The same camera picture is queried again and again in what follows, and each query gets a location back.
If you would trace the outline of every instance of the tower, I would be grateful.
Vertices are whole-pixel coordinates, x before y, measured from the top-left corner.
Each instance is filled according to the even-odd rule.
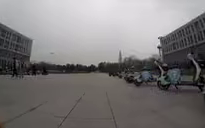
[[[121,70],[121,68],[122,68],[122,54],[121,54],[121,50],[119,51],[118,63],[119,63],[119,70]]]

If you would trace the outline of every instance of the white scooter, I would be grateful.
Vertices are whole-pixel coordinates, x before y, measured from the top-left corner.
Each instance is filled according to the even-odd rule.
[[[194,74],[194,78],[191,81],[182,81],[181,80],[181,72],[180,69],[164,69],[161,64],[157,61],[155,61],[155,64],[159,67],[161,74],[160,77],[157,79],[157,86],[161,90],[168,90],[170,85],[174,85],[177,89],[179,85],[186,85],[186,86],[196,86],[200,89],[200,91],[203,91],[203,87],[205,85],[204,77],[201,75],[201,68],[198,64],[198,62],[195,61],[193,56],[191,54],[188,54],[188,59],[190,59],[196,69],[196,72]]]

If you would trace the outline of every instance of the spire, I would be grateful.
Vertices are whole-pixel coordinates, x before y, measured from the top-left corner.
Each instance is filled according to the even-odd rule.
[[[119,63],[119,64],[122,63],[122,54],[121,54],[121,50],[119,51],[118,63]]]

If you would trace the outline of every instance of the sky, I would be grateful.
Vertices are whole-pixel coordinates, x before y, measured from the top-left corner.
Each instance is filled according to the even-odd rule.
[[[205,0],[0,0],[0,22],[33,39],[31,60],[56,64],[147,58],[203,12]]]

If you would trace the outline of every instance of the building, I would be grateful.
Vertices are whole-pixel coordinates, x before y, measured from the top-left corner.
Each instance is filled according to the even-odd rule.
[[[10,68],[13,58],[30,61],[32,39],[0,23],[0,68]]]
[[[205,59],[205,12],[159,39],[162,59],[168,64],[188,63],[189,52],[199,59]]]

